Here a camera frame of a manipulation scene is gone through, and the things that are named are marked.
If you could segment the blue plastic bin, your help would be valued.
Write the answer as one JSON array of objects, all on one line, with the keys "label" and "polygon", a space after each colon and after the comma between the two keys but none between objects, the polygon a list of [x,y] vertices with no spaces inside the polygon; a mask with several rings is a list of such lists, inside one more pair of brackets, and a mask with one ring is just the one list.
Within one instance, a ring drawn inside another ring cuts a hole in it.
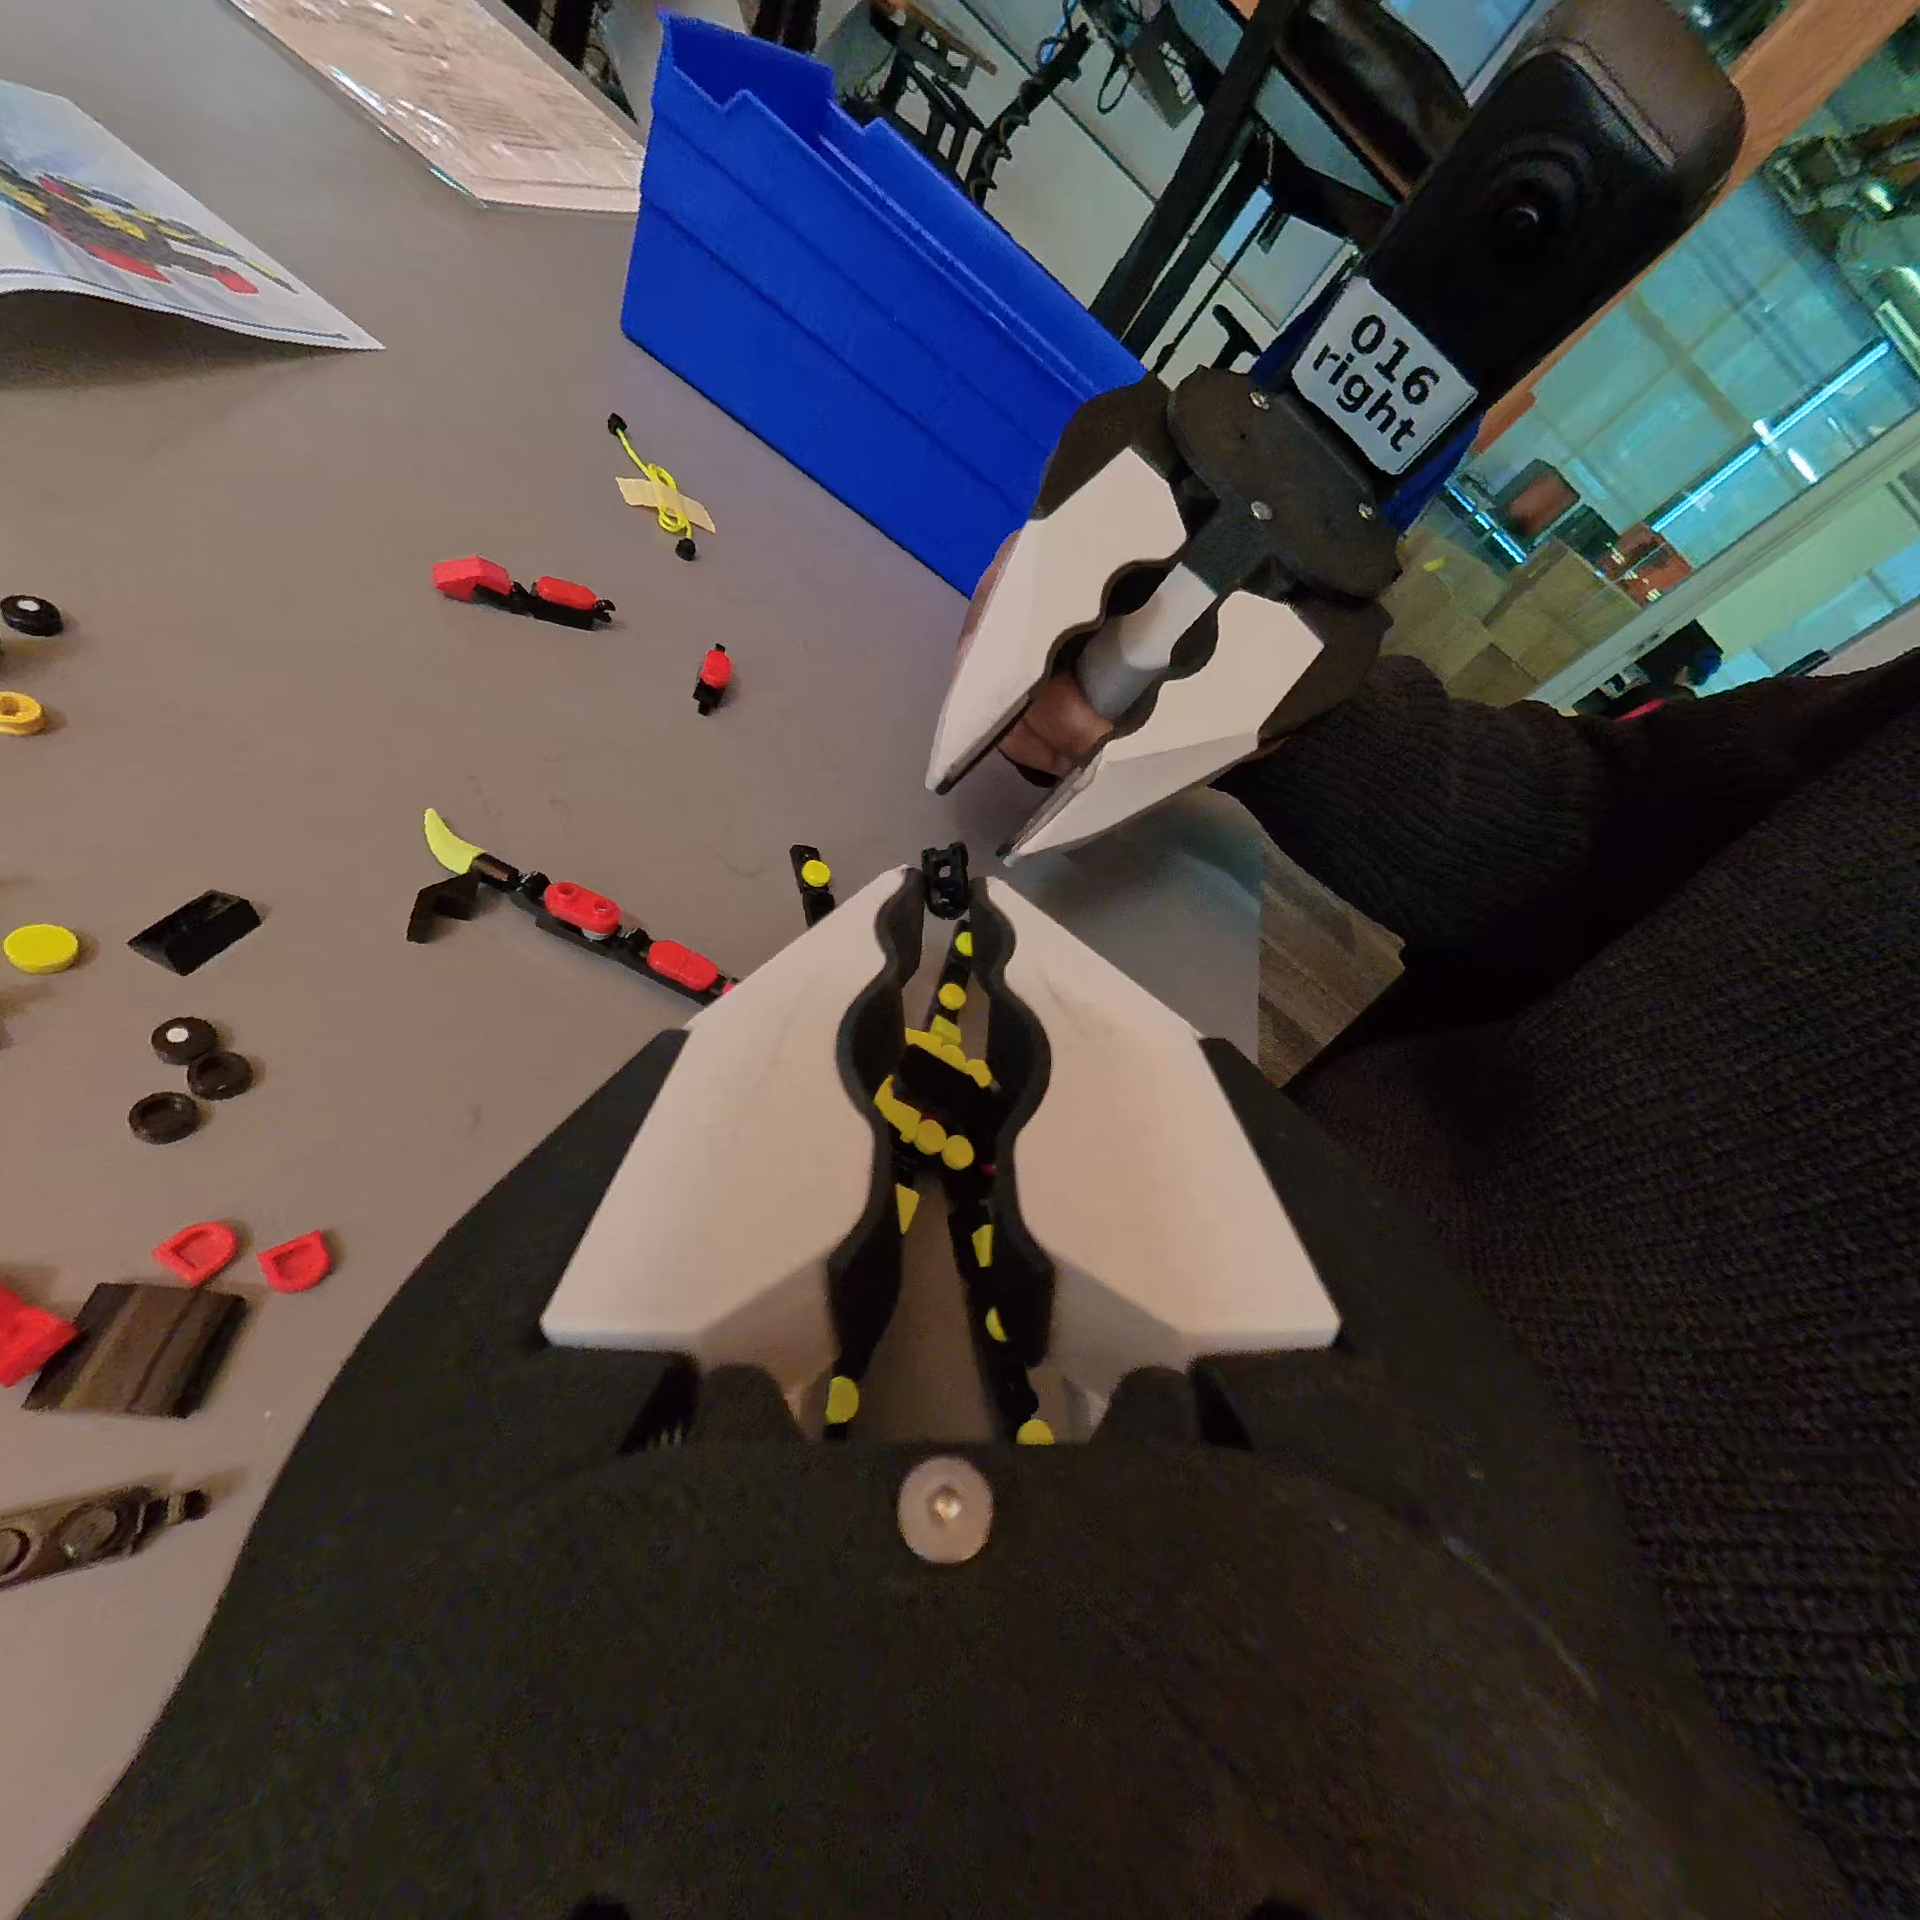
[{"label": "blue plastic bin", "polygon": [[957,593],[1144,373],[825,64],[673,14],[618,327]]}]

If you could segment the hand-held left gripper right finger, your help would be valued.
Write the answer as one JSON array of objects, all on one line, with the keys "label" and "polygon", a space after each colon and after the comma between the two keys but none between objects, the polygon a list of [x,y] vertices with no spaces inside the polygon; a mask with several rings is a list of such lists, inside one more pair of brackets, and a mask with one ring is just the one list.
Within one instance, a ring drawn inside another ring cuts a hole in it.
[{"label": "hand-held left gripper right finger", "polygon": [[989,915],[1013,933],[992,1009],[1021,1007],[1047,1045],[999,1171],[1051,1270],[1063,1379],[1114,1390],[1144,1367],[1328,1350],[1336,1307],[1200,1034],[1003,881],[977,930]]}]

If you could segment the black yellow lego scorpion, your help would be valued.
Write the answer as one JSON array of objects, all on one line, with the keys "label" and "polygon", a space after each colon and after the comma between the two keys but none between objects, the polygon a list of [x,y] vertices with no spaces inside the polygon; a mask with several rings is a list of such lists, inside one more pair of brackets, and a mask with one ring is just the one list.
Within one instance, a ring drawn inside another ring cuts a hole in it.
[{"label": "black yellow lego scorpion", "polygon": [[[602,957],[680,993],[695,1001],[697,1013],[743,984],[705,953],[627,923],[613,898],[513,866],[463,840],[433,808],[422,815],[422,840],[446,879],[439,890],[421,891],[409,923],[414,943],[425,938],[431,915],[466,912],[480,895],[490,895],[527,915],[559,945]],[[787,864],[803,927],[810,930],[835,907],[831,866],[810,845],[793,845]],[[871,1214],[830,1257],[831,1323],[840,1345],[823,1376],[768,1379],[793,1402],[821,1393],[823,1433],[847,1435],[880,1342],[895,1318],[904,1241],[921,1211],[921,1190],[939,1184],[950,1257],[993,1432],[1021,1448],[1051,1448],[1058,1433],[1032,1384],[1040,1359],[1024,1336],[1024,1311],[1032,1302],[995,1239],[992,1191],[1000,1160],[999,1131],[1013,1101],[961,1032],[961,1013],[975,986],[967,848],[927,848],[918,883],[918,965],[898,968],[899,1013],[882,1011],[880,987],[869,987],[855,1000],[855,1011],[840,1030],[840,1065],[850,1088],[871,1095],[880,1118],[875,1129],[886,1150],[886,1171],[875,1184]]]}]

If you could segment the red black lego claw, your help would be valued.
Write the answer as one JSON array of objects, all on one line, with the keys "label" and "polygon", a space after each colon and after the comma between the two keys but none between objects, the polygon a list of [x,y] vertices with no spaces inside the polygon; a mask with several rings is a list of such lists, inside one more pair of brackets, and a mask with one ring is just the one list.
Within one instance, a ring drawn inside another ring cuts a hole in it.
[{"label": "red black lego claw", "polygon": [[449,601],[534,617],[570,632],[595,632],[610,625],[614,614],[614,603],[592,587],[554,576],[538,576],[526,586],[486,558],[441,561],[431,567],[431,584]]}]

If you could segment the small black lego plate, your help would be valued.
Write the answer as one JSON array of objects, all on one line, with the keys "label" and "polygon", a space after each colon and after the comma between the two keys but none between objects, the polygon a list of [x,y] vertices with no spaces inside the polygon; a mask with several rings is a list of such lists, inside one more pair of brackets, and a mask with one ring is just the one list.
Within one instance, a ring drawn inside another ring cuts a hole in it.
[{"label": "small black lego plate", "polygon": [[259,915],[249,898],[205,890],[128,938],[128,949],[170,977],[191,977],[258,927]]}]

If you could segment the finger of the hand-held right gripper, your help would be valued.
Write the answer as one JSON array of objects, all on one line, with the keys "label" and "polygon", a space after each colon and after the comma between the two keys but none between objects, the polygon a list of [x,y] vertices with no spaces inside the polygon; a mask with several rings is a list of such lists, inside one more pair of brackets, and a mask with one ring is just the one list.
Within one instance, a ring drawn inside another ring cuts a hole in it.
[{"label": "finger of the hand-held right gripper", "polygon": [[974,598],[926,790],[946,793],[1019,718],[1063,646],[1101,626],[1123,569],[1173,561],[1185,543],[1165,475],[1117,449],[1048,512],[1026,522]]},{"label": "finger of the hand-held right gripper", "polygon": [[1183,680],[1162,680],[1144,721],[1110,731],[999,861],[1081,848],[1249,760],[1273,714],[1325,659],[1319,633],[1294,609],[1224,600],[1210,659]]}]

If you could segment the person's right hand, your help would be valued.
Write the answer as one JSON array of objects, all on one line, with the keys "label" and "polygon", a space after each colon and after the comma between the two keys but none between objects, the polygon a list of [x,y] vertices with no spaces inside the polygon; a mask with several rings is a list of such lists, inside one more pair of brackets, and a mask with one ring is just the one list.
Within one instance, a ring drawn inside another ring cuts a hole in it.
[{"label": "person's right hand", "polygon": [[995,744],[995,754],[1027,785],[1051,790],[1088,761],[1110,731],[1113,721],[1088,703],[1074,673],[1061,669],[1026,699]]}]

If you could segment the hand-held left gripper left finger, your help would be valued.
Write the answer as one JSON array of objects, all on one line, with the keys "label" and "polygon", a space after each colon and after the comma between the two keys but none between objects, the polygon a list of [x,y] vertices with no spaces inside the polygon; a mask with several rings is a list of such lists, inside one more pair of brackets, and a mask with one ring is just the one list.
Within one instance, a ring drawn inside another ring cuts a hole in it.
[{"label": "hand-held left gripper left finger", "polygon": [[921,879],[882,871],[673,1034],[678,1053],[541,1311],[554,1350],[823,1376],[830,1257],[886,1171],[840,1065],[856,997],[899,1013]]}]

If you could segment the pile of lego pieces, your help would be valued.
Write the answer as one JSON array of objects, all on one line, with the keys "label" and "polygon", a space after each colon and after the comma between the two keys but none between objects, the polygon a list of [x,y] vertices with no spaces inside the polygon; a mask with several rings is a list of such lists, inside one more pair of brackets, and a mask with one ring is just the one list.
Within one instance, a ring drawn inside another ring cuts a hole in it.
[{"label": "pile of lego pieces", "polygon": [[49,1311],[3,1290],[3,1599],[122,1569],[210,1523],[239,1542],[265,1480],[237,1455],[233,1375],[337,1270],[323,1231],[250,1248],[193,1221],[157,1271]]}]

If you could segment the person's right forearm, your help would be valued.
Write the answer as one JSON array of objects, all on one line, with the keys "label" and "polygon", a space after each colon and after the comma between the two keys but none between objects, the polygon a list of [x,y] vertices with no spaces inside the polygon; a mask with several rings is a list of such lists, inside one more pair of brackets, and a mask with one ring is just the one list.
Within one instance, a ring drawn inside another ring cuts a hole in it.
[{"label": "person's right forearm", "polygon": [[1376,1041],[1517,1015],[1851,751],[1914,718],[1914,655],[1624,721],[1457,699],[1384,656],[1215,779],[1280,854],[1400,938]]}]

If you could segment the printed paper sheets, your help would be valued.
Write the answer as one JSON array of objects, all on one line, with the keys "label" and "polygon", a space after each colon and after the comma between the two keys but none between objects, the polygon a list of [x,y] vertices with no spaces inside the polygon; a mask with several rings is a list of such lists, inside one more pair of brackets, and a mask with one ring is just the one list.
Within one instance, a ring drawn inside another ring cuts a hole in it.
[{"label": "printed paper sheets", "polygon": [[633,127],[474,3],[237,3],[237,14],[494,209],[640,209]]}]

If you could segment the lego instruction booklet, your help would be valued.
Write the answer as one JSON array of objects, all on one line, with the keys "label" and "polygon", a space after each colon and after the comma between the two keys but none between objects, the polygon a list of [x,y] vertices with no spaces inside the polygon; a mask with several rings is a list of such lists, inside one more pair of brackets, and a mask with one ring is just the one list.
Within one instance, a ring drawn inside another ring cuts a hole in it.
[{"label": "lego instruction booklet", "polygon": [[277,345],[382,343],[66,99],[2,85],[2,293],[97,297]]}]

